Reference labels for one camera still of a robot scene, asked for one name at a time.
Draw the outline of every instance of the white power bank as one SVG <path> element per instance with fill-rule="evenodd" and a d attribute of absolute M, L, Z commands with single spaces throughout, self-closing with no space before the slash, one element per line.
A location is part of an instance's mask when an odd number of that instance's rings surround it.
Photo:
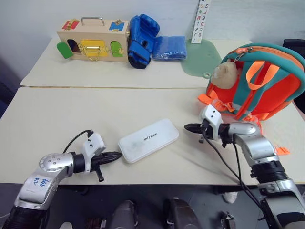
<path fill-rule="evenodd" d="M 119 147 L 128 163 L 134 163 L 174 142 L 179 131 L 169 119 L 163 119 L 119 140 Z"/>

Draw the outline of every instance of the yellow door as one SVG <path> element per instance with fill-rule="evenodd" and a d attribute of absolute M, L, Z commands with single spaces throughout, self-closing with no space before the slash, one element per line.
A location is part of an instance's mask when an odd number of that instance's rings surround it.
<path fill-rule="evenodd" d="M 89 58 L 106 57 L 107 51 L 104 41 L 81 40 L 82 53 Z"/>

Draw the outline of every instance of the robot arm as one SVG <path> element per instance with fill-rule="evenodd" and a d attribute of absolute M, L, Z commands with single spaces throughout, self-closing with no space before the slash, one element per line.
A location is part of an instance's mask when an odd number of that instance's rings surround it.
<path fill-rule="evenodd" d="M 46 217 L 58 184 L 73 173 L 96 171 L 103 181 L 100 165 L 121 157 L 118 152 L 102 153 L 104 142 L 98 133 L 88 137 L 81 154 L 52 154 L 44 156 L 39 167 L 24 182 L 3 229 L 38 229 Z"/>
<path fill-rule="evenodd" d="M 251 177 L 257 178 L 260 193 L 266 196 L 261 207 L 269 228 L 305 228 L 305 203 L 259 127 L 251 123 L 223 124 L 220 113 L 211 105 L 202 111 L 201 118 L 201 124 L 188 124 L 185 129 L 208 139 L 221 139 L 223 147 L 232 142 L 241 147 L 252 169 Z"/>

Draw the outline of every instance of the wooden box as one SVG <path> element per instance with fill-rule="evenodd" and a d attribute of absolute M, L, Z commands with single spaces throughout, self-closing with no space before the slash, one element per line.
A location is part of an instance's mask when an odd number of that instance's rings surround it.
<path fill-rule="evenodd" d="M 57 34 L 72 59 L 128 62 L 129 21 L 84 17 L 65 22 Z"/>

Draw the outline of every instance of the blue boxing glove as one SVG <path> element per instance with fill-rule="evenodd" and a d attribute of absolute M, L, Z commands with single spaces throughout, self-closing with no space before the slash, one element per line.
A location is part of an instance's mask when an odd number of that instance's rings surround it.
<path fill-rule="evenodd" d="M 154 40 L 159 30 L 159 24 L 145 14 L 131 19 L 128 60 L 134 68 L 144 69 L 151 61 Z"/>

